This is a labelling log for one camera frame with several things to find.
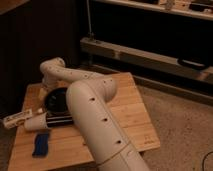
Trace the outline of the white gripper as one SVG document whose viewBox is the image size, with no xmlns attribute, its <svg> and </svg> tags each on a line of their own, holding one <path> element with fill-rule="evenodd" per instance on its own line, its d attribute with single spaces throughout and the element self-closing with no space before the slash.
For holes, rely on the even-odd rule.
<svg viewBox="0 0 213 171">
<path fill-rule="evenodd" d="M 46 89 L 54 89 L 58 86 L 58 78 L 51 75 L 45 75 L 42 79 L 42 83 Z M 41 87 L 39 90 L 38 99 L 40 101 L 43 101 L 47 96 L 48 91 L 45 88 Z"/>
</svg>

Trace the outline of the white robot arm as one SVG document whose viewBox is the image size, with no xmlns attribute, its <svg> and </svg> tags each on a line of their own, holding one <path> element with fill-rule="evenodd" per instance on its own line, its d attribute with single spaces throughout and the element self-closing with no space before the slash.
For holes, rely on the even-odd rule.
<svg viewBox="0 0 213 171">
<path fill-rule="evenodd" d="M 111 76 L 67 68 L 60 57 L 42 62 L 40 71 L 47 91 L 59 80 L 69 83 L 68 110 L 99 171 L 150 171 L 107 106 L 117 93 Z"/>
</svg>

